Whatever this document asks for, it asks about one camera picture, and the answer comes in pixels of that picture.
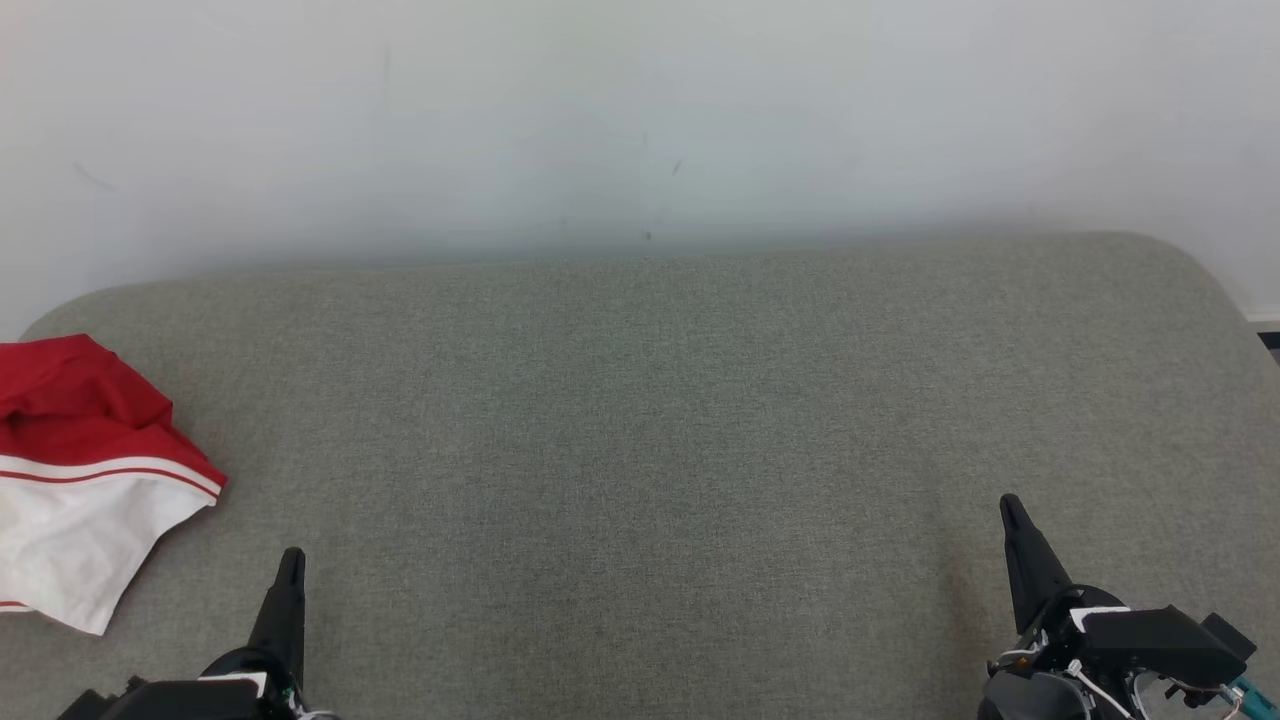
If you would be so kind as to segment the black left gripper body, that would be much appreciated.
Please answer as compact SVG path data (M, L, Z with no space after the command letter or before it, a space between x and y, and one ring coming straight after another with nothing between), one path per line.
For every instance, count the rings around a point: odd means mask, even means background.
M298 719L305 712L303 669L298 651L238 648L215 660L198 682L241 685L234 719ZM253 697L243 689L252 691Z

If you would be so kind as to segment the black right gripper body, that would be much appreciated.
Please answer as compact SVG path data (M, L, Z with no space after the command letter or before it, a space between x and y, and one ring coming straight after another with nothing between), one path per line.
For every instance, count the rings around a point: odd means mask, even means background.
M1128 671L1085 660L1084 620L1132 609L1092 585L1011 585L1014 647L987 662L979 719L1138 719Z

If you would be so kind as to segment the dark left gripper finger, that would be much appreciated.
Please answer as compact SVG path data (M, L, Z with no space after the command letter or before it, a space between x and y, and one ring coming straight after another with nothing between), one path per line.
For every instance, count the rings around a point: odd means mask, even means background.
M278 693L300 693L305 676L306 555L289 547L264 596L248 647Z

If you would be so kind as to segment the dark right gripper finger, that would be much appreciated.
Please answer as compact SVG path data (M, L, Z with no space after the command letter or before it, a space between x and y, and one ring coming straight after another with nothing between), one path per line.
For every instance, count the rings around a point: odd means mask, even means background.
M1021 634L1073 579L1016 495L1004 495L998 510L1015 630Z

